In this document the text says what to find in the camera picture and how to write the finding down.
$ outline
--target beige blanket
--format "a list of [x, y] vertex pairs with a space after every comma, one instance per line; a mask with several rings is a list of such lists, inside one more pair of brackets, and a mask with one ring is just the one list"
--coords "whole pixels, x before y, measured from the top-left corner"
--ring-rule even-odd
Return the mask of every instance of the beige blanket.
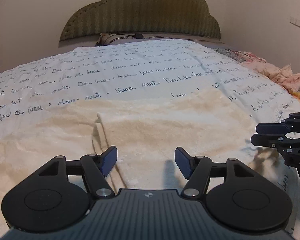
[[[178, 146], [214, 162], [235, 157], [248, 164], [257, 153], [250, 144], [256, 124], [217, 89], [168, 102], [85, 101], [56, 108], [53, 114], [0, 139], [0, 203], [11, 188], [56, 155], [74, 160], [117, 146], [117, 165], [107, 178], [117, 191], [181, 189], [186, 180], [174, 162]], [[80, 184], [79, 178], [70, 180]], [[0, 236], [7, 230], [0, 209]]]

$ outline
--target crumpled pink cloth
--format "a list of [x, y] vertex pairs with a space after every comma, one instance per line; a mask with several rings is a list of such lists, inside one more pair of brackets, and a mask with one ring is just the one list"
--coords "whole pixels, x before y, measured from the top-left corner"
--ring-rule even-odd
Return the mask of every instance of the crumpled pink cloth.
[[241, 65], [265, 75], [273, 82], [284, 87], [289, 93], [298, 92], [300, 89], [300, 73], [293, 74], [291, 65], [278, 68], [273, 64], [258, 61], [243, 62]]

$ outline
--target wall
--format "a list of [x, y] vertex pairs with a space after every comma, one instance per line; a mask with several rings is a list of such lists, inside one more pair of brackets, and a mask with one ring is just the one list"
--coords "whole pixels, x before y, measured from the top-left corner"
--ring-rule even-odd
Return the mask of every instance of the wall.
[[[78, 9], [99, 0], [0, 0], [0, 71], [40, 58], [94, 46], [96, 37], [66, 41], [59, 37]], [[206, 0], [222, 27], [225, 0]]]
[[227, 0], [222, 40], [237, 49], [252, 51], [283, 67], [291, 63], [300, 72], [300, 0]]

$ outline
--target circular black cover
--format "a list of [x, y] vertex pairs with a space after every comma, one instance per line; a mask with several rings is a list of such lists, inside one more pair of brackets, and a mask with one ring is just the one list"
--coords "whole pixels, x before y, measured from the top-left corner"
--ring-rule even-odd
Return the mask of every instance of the circular black cover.
[[87, 194], [67, 181], [54, 176], [24, 180], [2, 200], [1, 210], [11, 227], [28, 232], [51, 232], [80, 220], [89, 207]]
[[284, 227], [292, 202], [287, 194], [266, 180], [240, 177], [213, 188], [206, 206], [219, 222], [245, 232], [270, 232]]

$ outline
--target headboard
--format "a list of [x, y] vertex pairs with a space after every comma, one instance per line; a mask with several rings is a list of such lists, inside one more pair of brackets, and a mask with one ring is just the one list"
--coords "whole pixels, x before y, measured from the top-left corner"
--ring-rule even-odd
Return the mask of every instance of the headboard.
[[118, 32], [173, 32], [221, 38], [205, 0], [101, 0], [78, 10], [60, 41]]

